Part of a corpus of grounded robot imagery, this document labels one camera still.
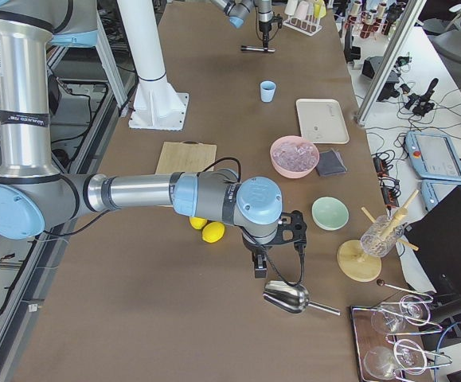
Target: brown table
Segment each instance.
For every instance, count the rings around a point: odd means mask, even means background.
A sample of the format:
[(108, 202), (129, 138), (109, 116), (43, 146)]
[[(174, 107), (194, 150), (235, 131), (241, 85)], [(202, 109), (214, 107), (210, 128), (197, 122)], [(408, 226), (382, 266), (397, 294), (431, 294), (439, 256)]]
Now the brown table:
[[(284, 211), (304, 213), (304, 285), (314, 301), (341, 309), (342, 316), (288, 314), (266, 303), (264, 280), (253, 278), (238, 229), (206, 244), (172, 209), (128, 209), (71, 239), (14, 380), (357, 380), (347, 307), (373, 305), (390, 290), (347, 278), (336, 261), (338, 246), (369, 227), (359, 208), (366, 205), (375, 216), (384, 212), (365, 132), (352, 118), (357, 104), (337, 31), (327, 17), (314, 37), (282, 29), (272, 55), (241, 53), (241, 44), (259, 43), (254, 24), (251, 16), (234, 30), (212, 5), (169, 4), (159, 32), (169, 80), (190, 94), (184, 130), (130, 130), (122, 119), (101, 172), (153, 173), (164, 141), (217, 144), (218, 157), (241, 160), (244, 179), (276, 181)], [(270, 104), (259, 98), (259, 82), (266, 79), (278, 85)], [(273, 170), (271, 143), (299, 134), (298, 98), (341, 104), (350, 142), (334, 147), (348, 174), (321, 178), (313, 172), (289, 180)], [(337, 232), (325, 232), (311, 219), (312, 202), (326, 195), (350, 210), (349, 223)], [(292, 246), (275, 248), (271, 256), (297, 279)], [(381, 277), (404, 283), (395, 255), (383, 259)], [(272, 271), (269, 278), (275, 279)]]

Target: metal scoop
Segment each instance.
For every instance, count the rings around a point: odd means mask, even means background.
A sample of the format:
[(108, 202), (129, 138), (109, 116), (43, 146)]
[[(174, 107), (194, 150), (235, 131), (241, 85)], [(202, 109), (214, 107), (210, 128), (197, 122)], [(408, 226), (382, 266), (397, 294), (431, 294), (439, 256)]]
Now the metal scoop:
[(340, 315), (340, 310), (310, 301), (308, 290), (301, 284), (288, 286), (283, 281), (270, 281), (262, 293), (264, 299), (288, 313), (301, 313), (307, 306), (323, 310), (327, 313)]

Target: white tray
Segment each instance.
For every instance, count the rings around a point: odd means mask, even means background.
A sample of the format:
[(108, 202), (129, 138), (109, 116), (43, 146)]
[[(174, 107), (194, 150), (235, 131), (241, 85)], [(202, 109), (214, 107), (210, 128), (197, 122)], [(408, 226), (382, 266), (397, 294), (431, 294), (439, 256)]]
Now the white tray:
[(348, 143), (349, 133), (336, 99), (298, 99), (295, 108), (303, 138), (313, 143)]

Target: ice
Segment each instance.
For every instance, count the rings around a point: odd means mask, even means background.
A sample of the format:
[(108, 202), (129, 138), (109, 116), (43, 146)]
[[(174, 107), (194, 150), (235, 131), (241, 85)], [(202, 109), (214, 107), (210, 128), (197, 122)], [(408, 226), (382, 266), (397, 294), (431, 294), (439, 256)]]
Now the ice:
[(295, 172), (312, 169), (317, 163), (314, 147), (309, 143), (284, 142), (273, 150), (272, 157), (284, 169)]

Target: mint green bowl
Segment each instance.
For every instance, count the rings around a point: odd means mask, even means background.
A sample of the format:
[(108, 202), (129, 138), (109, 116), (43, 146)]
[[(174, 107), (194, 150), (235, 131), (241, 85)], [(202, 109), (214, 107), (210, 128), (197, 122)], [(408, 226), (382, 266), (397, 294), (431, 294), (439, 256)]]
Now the mint green bowl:
[(349, 221), (349, 210), (334, 197), (320, 197), (311, 206), (315, 224), (327, 231), (340, 229)]

